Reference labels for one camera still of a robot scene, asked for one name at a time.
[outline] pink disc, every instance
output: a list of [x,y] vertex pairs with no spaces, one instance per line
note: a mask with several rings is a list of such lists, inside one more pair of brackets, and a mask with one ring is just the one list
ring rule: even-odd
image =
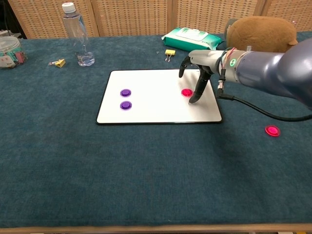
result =
[[278,137],[281,134],[281,131],[279,130],[279,128],[274,125],[266,126],[265,132],[273,137]]
[[189,96],[192,96],[193,91],[190,89],[183,89],[181,93],[183,96],[189,97]]

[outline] plastic container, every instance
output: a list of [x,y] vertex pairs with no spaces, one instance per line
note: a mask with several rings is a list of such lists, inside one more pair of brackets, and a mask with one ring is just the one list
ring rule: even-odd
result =
[[62,8],[65,13],[63,22],[73,45],[78,64],[80,66],[91,66],[95,62],[95,59],[91,52],[82,15],[76,11],[75,5],[72,2],[62,4]]
[[27,61],[20,41],[16,37],[0,37],[0,68],[14,68]]

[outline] binder clip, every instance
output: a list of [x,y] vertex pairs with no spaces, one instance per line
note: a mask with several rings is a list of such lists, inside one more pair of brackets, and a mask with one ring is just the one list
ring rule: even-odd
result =
[[48,65],[55,65],[56,67],[62,67],[65,64],[65,59],[59,59],[58,61],[55,62],[50,62]]
[[165,54],[167,55],[165,61],[170,62],[171,56],[174,56],[176,54],[176,51],[175,50],[166,50]]

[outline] brown plush toy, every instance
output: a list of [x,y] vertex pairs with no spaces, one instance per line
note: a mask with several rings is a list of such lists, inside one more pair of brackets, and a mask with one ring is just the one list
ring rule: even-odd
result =
[[228,47],[253,51],[284,53],[298,44],[295,27],[285,19],[250,16],[236,20],[226,30]]

